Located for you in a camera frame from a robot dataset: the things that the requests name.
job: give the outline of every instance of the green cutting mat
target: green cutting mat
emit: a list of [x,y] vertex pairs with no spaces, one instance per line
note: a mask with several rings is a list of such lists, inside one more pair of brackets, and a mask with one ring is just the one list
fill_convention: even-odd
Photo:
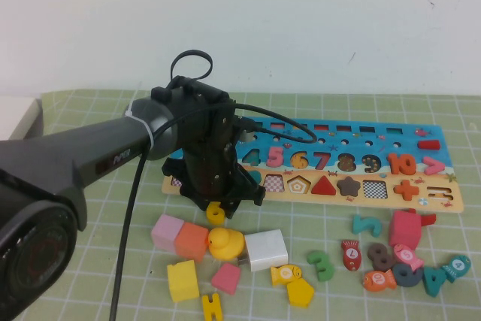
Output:
[[[139,92],[137,97],[148,92]],[[60,132],[121,117],[134,95],[122,90],[76,90],[43,96],[45,132]],[[271,286],[270,272],[243,268],[235,296],[220,293],[225,320],[451,320],[481,319],[481,98],[434,95],[295,95],[231,94],[237,101],[271,109],[288,117],[438,124],[443,127],[465,203],[463,214],[439,214],[425,229],[416,250],[429,266],[439,267],[463,253],[473,261],[466,277],[446,282],[436,298],[426,295],[422,283],[379,293],[362,287],[370,242],[387,244],[392,212],[369,208],[335,207],[266,201],[262,207],[242,203],[226,226],[242,232],[281,229],[290,262],[301,266],[316,288],[308,309],[290,307],[285,287]],[[118,320],[203,320],[201,300],[172,302],[167,265],[181,259],[155,250],[150,230],[162,213],[209,226],[205,215],[180,196],[163,195],[162,162],[150,162],[144,171],[132,218]],[[79,320],[108,318],[117,247],[123,215],[136,164],[131,162],[86,189],[89,222],[78,237],[77,249],[60,280],[18,319]],[[352,216],[379,217],[380,238],[352,234]],[[340,240],[359,239],[363,264],[358,272],[342,263]],[[334,278],[319,283],[306,263],[311,250],[326,250],[336,265]],[[210,279],[220,263],[207,255],[197,266],[201,294],[214,292]]]

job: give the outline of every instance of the white block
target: white block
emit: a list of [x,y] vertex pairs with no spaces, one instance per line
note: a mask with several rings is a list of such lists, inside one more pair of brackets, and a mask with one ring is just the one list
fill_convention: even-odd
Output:
[[246,235],[245,239],[252,272],[288,264],[289,256],[280,229]]
[[40,112],[35,98],[0,96],[0,141],[25,137]]

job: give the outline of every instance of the yellow rubber duck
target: yellow rubber duck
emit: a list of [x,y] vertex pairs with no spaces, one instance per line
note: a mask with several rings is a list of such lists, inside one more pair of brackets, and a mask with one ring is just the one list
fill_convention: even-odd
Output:
[[209,251],[215,259],[234,259],[242,253],[244,244],[244,235],[234,229],[216,227],[209,232]]

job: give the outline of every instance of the pink number 5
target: pink number 5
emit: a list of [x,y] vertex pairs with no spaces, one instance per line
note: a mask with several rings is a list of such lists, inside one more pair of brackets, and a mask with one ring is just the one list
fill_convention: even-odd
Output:
[[269,149],[268,161],[265,163],[268,167],[280,167],[284,163],[284,149],[282,147],[271,147]]

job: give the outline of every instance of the white wall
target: white wall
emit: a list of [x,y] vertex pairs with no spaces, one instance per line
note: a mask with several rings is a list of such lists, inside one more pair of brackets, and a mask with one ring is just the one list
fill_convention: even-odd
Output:
[[[189,48],[230,91],[481,94],[481,0],[0,0],[0,93],[166,84]],[[202,62],[183,63],[194,75]]]

